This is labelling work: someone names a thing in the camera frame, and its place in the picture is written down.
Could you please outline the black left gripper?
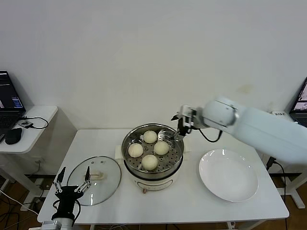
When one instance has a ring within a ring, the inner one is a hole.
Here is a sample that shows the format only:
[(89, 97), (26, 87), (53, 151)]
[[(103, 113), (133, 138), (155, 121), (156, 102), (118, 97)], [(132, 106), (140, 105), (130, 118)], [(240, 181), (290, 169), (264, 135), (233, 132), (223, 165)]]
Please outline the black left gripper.
[(75, 201), (82, 197), (91, 186), (90, 181), (90, 167), (87, 167), (84, 181), (79, 186), (63, 186), (62, 182), (65, 175), (66, 167), (63, 167), (61, 172), (57, 175), (53, 185), (56, 189), (56, 197), (59, 199), (57, 212), (54, 216), (74, 216), (73, 209)]

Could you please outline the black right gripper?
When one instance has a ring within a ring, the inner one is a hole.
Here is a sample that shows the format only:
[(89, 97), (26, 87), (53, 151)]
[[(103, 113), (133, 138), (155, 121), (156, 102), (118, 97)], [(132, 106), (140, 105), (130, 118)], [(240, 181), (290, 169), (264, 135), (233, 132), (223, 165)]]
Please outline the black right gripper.
[(187, 134), (188, 129), (203, 129), (203, 109), (201, 107), (193, 108), (188, 107), (185, 115), (185, 125), (181, 114), (176, 114), (171, 118), (171, 121), (178, 120), (177, 130), (173, 135), (173, 140), (182, 140)]

